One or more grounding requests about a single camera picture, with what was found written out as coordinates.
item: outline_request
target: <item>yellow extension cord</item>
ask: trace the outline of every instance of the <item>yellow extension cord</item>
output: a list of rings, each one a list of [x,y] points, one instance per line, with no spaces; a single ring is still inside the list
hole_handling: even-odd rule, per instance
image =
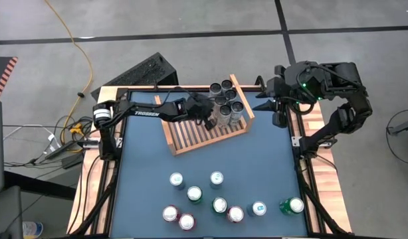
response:
[[[77,43],[74,41],[74,37],[72,36],[71,31],[70,31],[70,29],[67,27],[67,25],[65,24],[64,20],[63,20],[63,19],[60,17],[60,15],[55,11],[55,9],[52,7],[52,5],[49,3],[48,0],[45,0],[45,3],[49,6],[49,8],[51,8],[51,10],[53,11],[53,13],[58,17],[59,21],[64,25],[66,31],[67,31],[68,34],[70,35],[71,42],[74,44],[74,46],[75,46],[76,48],[78,48],[78,49],[83,53],[84,57],[85,57],[86,60],[87,60],[87,63],[89,64],[89,70],[90,70],[90,73],[89,73],[89,81],[87,82],[87,84],[85,85],[85,87],[83,88],[83,90],[81,91],[82,94],[84,94],[85,91],[88,89],[89,85],[90,85],[90,84],[92,83],[92,81],[93,81],[93,68],[92,68],[92,63],[90,62],[90,59],[89,59],[89,57],[87,56],[87,54],[85,53],[85,51],[84,51],[79,45],[77,45]],[[66,125],[68,124],[68,121],[69,121],[71,115],[74,113],[74,111],[75,111],[75,109],[76,109],[76,107],[77,107],[77,105],[78,105],[80,99],[81,99],[81,97],[80,97],[80,96],[77,96],[77,100],[76,100],[75,103],[72,105],[71,110],[70,110],[70,112],[68,113],[68,116],[66,117],[66,120],[65,120],[65,122],[64,122],[64,129],[63,129],[62,132],[61,132],[61,133],[62,133],[62,137],[61,137],[61,143],[62,143],[62,144],[65,143],[65,127],[66,127]],[[74,153],[78,153],[78,152],[81,152],[81,151],[82,151],[81,149],[71,150],[71,152],[74,152]]]

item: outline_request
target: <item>green can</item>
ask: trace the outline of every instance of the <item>green can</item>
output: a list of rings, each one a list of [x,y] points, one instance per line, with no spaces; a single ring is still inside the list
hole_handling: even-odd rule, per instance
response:
[[[295,215],[303,211],[304,204],[300,198],[292,197],[281,201],[279,203],[279,209],[285,215]]]
[[[188,188],[187,196],[193,204],[199,204],[203,200],[203,191],[197,186],[192,186]]]
[[[215,212],[215,214],[224,215],[226,213],[226,210],[228,209],[228,203],[223,197],[216,197],[211,202],[211,209],[213,209],[213,212]]]

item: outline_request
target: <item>logo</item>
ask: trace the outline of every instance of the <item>logo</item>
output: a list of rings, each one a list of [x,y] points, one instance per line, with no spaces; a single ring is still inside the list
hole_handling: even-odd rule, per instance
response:
[[[152,116],[152,117],[158,117],[159,113],[155,112],[135,112],[135,116]]]

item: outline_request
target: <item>red can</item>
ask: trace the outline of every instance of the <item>red can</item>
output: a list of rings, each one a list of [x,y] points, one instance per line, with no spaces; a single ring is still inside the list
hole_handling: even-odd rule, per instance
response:
[[[184,231],[190,231],[195,228],[197,224],[196,219],[192,216],[192,214],[185,213],[179,219],[179,226]]]
[[[180,211],[174,205],[169,205],[163,210],[163,219],[166,222],[176,222],[180,219]]]
[[[231,206],[227,211],[229,222],[238,223],[244,218],[244,211],[239,206]]]

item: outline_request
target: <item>black box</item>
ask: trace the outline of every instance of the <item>black box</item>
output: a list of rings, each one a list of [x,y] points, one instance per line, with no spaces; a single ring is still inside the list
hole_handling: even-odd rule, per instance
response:
[[[176,86],[179,84],[176,69],[159,53],[155,53],[104,86]],[[98,101],[100,87],[90,93]]]

